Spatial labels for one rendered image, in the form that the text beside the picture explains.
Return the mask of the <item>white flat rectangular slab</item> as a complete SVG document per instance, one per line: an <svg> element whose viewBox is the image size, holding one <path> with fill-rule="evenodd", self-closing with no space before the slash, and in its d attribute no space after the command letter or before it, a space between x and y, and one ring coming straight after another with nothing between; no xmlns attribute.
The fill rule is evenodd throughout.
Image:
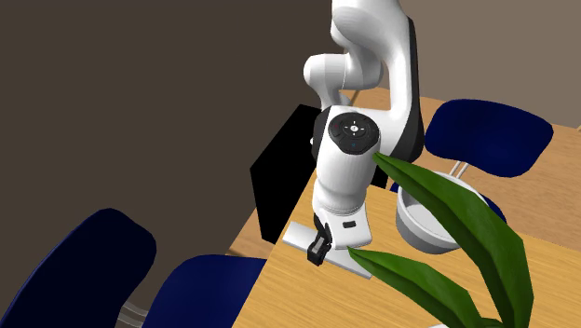
<svg viewBox="0 0 581 328"><path fill-rule="evenodd" d="M296 222L290 222L286 232L284 233L283 242L300 251L306 252L308 246L314 241L316 234L317 231L311 227ZM330 249L324 260L365 279L369 280L372 277L372 274L369 271L350 257L348 250Z"/></svg>

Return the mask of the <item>wooden table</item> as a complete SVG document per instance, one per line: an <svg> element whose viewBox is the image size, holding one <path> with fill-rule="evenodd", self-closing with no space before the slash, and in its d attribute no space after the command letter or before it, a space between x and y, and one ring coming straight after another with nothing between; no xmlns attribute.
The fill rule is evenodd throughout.
<svg viewBox="0 0 581 328"><path fill-rule="evenodd" d="M581 328L581 174L557 177L532 169L500 179L485 194L505 209L523 240L534 289L530 328ZM368 190L374 251L424 262L466 288L480 315L498 316L480 271L461 251L421 253L395 225L395 193ZM329 263L311 265L279 241L240 311L235 328L427 328L437 319L382 281Z"/></svg>

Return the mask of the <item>white bowl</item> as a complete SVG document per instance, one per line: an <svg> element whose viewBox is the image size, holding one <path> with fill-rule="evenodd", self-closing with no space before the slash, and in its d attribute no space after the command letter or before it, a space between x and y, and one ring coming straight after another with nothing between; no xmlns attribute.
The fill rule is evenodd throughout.
<svg viewBox="0 0 581 328"><path fill-rule="evenodd" d="M397 193L396 226L403 239L418 251L443 254L460 248L438 219L396 183L391 191Z"/></svg>

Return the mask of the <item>green leafy plant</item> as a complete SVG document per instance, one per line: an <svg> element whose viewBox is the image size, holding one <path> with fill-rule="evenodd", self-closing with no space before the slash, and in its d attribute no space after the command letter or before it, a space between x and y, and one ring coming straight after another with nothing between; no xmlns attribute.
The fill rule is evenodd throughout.
<svg viewBox="0 0 581 328"><path fill-rule="evenodd" d="M349 249L350 257L447 328L528 328L534 291L521 237L468 189L394 157L376 153L372 158L435 216L478 267L499 317L482 317L465 288L425 263L355 248Z"/></svg>

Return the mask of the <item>blue chair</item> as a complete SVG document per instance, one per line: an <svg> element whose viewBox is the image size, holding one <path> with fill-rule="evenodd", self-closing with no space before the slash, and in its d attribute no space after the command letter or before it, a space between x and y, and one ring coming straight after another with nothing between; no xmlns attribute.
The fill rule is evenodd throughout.
<svg viewBox="0 0 581 328"><path fill-rule="evenodd" d="M517 107L473 99L443 103L425 134L426 150L491 175L527 172L549 145L552 125Z"/></svg>
<svg viewBox="0 0 581 328"><path fill-rule="evenodd" d="M115 328L155 255L149 231L118 210L99 210L34 269L0 328ZM184 261L163 283L141 328L232 328L264 264L225 254Z"/></svg>

